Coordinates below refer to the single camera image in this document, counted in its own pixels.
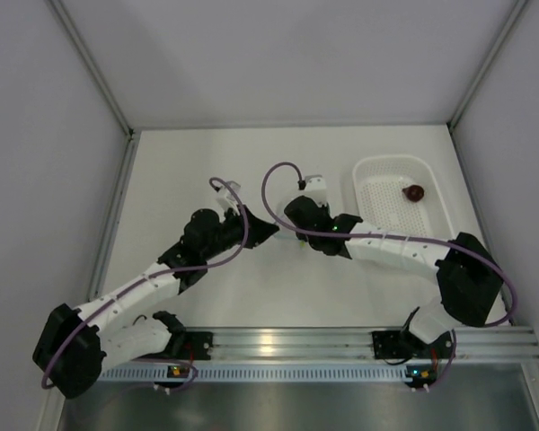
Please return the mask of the dark red fake fig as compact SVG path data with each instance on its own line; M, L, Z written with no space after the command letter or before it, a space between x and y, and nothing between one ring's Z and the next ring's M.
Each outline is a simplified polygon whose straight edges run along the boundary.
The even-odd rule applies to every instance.
M422 199L424 199L425 190L420 185L412 184L406 188L403 188L402 194L410 202L417 203L417 202L420 202Z

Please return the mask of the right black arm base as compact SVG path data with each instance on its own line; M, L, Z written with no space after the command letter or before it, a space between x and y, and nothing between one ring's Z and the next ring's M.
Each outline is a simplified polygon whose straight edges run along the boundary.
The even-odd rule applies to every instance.
M411 358L400 330L377 330L371 333L375 359L405 360Z

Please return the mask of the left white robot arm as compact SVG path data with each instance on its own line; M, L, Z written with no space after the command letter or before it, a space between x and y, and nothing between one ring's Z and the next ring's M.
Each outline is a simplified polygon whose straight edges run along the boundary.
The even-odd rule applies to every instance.
M181 238L139 276L76 308L49 315L32 354L41 385L68 398L85 393L100 375L141 356L189 358L186 329L166 311L148 310L188 290L227 251L252 250L278 231L248 208L194 212Z

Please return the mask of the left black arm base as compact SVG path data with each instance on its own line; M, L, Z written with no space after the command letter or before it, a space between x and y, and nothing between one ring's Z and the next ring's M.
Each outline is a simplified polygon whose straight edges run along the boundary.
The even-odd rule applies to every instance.
M190 330L173 334L163 354L168 359L182 361L209 361L214 334L209 331Z

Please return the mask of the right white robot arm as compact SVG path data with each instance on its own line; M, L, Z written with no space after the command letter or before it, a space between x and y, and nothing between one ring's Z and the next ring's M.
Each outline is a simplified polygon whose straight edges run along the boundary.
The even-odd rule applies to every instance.
M423 356L450 330L486 326L503 278L475 236L459 233L448 242L415 242L355 215L332 217L328 206L306 196L286 204L284 215L297 238L315 251L407 271L437 286L438 295L415 308L402 326L400 341L409 355Z

